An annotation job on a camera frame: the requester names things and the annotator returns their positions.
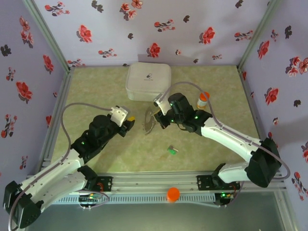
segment small bottle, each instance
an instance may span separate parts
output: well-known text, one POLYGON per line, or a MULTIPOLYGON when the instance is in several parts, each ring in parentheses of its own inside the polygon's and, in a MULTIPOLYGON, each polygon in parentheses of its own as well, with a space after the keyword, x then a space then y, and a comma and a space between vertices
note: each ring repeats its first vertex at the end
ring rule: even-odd
MULTIPOLYGON (((207 98, 210 98, 210 94, 208 92, 204 92, 207 96, 207 98)), ((204 110, 205 107, 207 105, 207 99, 206 97, 203 95, 203 93, 200 94, 198 102, 197 102, 197 108, 200 110, 204 110)))

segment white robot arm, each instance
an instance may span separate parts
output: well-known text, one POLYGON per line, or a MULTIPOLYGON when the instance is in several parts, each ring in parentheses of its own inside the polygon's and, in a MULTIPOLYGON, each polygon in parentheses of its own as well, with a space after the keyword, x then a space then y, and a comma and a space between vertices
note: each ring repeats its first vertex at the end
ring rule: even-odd
POLYGON ((154 116, 163 129, 172 123, 181 125, 184 130, 213 139, 243 158, 244 162, 238 164, 219 165, 211 176, 214 185, 219 188, 235 181, 249 180, 260 187, 268 186, 281 166, 276 158, 264 151, 267 149, 279 157, 273 140, 266 138, 261 141, 222 123, 218 125, 210 113, 194 110, 181 93, 173 94, 165 100, 161 100, 161 97, 162 95, 158 95, 154 100, 154 105, 160 108, 154 116), (252 145, 252 142, 263 148, 252 145))
POLYGON ((111 114, 96 116, 89 129, 71 145, 66 158, 61 156, 20 184, 12 181, 6 186, 3 207, 10 213, 16 204, 13 220, 19 228, 32 224, 48 206, 63 196, 82 189, 93 190, 98 182, 97 174, 85 164, 116 134, 125 137, 135 122, 133 117, 127 119, 128 114, 125 107, 113 107, 111 114))

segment gray cable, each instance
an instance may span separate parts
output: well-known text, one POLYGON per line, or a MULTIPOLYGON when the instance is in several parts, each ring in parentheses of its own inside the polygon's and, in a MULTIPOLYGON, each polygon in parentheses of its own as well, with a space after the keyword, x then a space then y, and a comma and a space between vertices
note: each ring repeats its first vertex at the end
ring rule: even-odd
POLYGON ((25 192, 34 184, 36 183, 39 179, 41 179, 42 177, 46 176, 48 173, 50 173, 51 171, 53 171, 56 167, 58 167, 68 156, 69 154, 69 150, 71 148, 71 139, 64 127, 64 123, 63 123, 63 114, 65 112, 65 110, 70 107, 70 106, 73 106, 73 105, 83 105, 83 106, 89 106, 89 107, 93 107, 93 108, 96 108, 96 109, 100 109, 100 110, 104 110, 104 111, 111 111, 111 109, 109 108, 103 108, 103 107, 98 107, 98 106, 95 106, 95 105, 92 105, 92 104, 89 104, 89 103, 70 103, 68 104, 67 106, 65 106, 62 110, 62 113, 61 113, 61 127, 63 129, 63 132, 64 134, 66 135, 67 137, 67 140, 68 140, 68 148, 67 148, 67 151, 65 153, 65 155, 63 156, 63 158, 60 160, 60 162, 58 162, 56 165, 54 165, 53 167, 51 167, 50 169, 48 169, 46 172, 44 172, 43 174, 41 174, 40 176, 36 177, 35 180, 33 180, 31 183, 29 183, 29 185, 23 190, 20 192, 20 194, 17 196, 16 200, 14 201, 13 205, 12 205, 12 208, 11 208, 11 211, 10 211, 10 215, 9 215, 9 226, 8 226, 8 229, 9 231, 13 231, 12 230, 12 221, 13 221, 13 214, 15 212, 15 209, 16 209, 16 206, 17 206, 17 203, 18 201, 20 200, 20 198, 25 194, 25 192))
POLYGON ((274 177, 274 179, 277 179, 277 180, 285 180, 285 179, 289 178, 289 176, 291 175, 291 171, 290 171, 288 165, 287 165, 283 160, 281 160, 281 159, 280 159, 278 156, 276 156, 274 153, 270 152, 269 150, 267 150, 266 148, 260 146, 259 144, 257 144, 257 143, 255 143, 255 142, 253 142, 253 141, 247 139, 246 137, 241 136, 241 135, 239 135, 239 134, 237 134, 237 133, 231 131, 230 129, 224 127, 224 126, 218 121, 218 119, 216 118, 216 116, 215 116, 215 114, 214 114, 214 110, 213 110, 213 108, 212 108, 212 104, 211 104, 209 98, 207 97, 206 94, 204 94, 204 91, 203 91, 198 85, 196 85, 196 84, 194 84, 194 83, 191 83, 191 82, 186 82, 186 81, 175 83, 175 84, 171 85, 171 86, 166 90, 166 92, 165 92, 165 93, 163 94, 163 96, 160 98, 159 102, 161 102, 161 101, 165 98, 165 96, 166 96, 167 93, 171 90, 172 87, 174 87, 174 86, 176 86, 176 85, 179 85, 179 84, 189 84, 189 85, 192 85, 192 86, 196 87, 197 89, 199 89, 199 91, 205 96, 205 98, 206 98, 206 100, 207 100, 207 103, 208 103, 208 106, 209 106, 209 108, 210 108, 210 110, 211 110, 213 119, 214 119, 214 121, 216 122, 216 124, 220 127, 220 129, 225 130, 225 131, 228 132, 230 135, 233 135, 233 136, 235 136, 235 137, 237 137, 237 138, 239 138, 239 139, 241 139, 241 140, 243 140, 243 141, 245 141, 245 142, 247 142, 247 143, 251 143, 253 146, 255 146, 255 147, 257 147, 257 148, 259 148, 259 149, 265 151, 267 154, 271 155, 271 156, 274 157, 276 160, 278 160, 278 161, 285 167, 285 169, 287 170, 287 174, 286 174, 284 177, 274 177))

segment orange bottle cap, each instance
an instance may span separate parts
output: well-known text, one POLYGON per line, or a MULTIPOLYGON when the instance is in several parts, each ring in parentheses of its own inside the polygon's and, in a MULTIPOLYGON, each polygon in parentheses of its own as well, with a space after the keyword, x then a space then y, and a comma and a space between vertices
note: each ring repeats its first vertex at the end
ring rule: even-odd
MULTIPOLYGON (((206 96, 207 96, 208 98, 210 98, 210 94, 209 94, 208 92, 205 92, 205 94, 206 94, 206 96)), ((203 93, 200 94, 200 99, 201 99, 202 101, 207 101, 207 99, 206 99, 206 97, 203 95, 203 93)))
POLYGON ((167 200, 171 203, 176 202, 180 197, 180 191, 177 188, 170 188, 167 192, 167 200))

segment floor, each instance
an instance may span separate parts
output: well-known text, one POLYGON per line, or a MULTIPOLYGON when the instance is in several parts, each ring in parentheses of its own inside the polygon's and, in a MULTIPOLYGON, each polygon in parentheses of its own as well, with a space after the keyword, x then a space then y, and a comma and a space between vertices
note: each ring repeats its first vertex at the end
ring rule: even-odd
MULTIPOLYGON (((87 67, 74 71, 66 104, 92 103, 101 107, 124 105, 136 122, 125 138, 115 136, 99 155, 87 164, 97 173, 141 171, 210 171, 221 163, 238 163, 242 158, 211 139, 180 131, 176 125, 162 130, 156 125, 149 135, 142 130, 145 111, 153 102, 131 101, 125 90, 127 67, 87 67), (170 154, 173 145, 179 152, 170 154)), ((236 66, 173 66, 172 83, 190 81, 210 93, 215 115, 224 124, 252 137, 257 137, 236 66)), ((192 86, 176 86, 171 93, 181 92, 195 107, 200 92, 192 86)), ((72 106, 64 114, 64 124, 74 141, 96 115, 106 112, 85 106, 72 106)), ((60 129, 52 160, 67 150, 67 138, 60 129)))

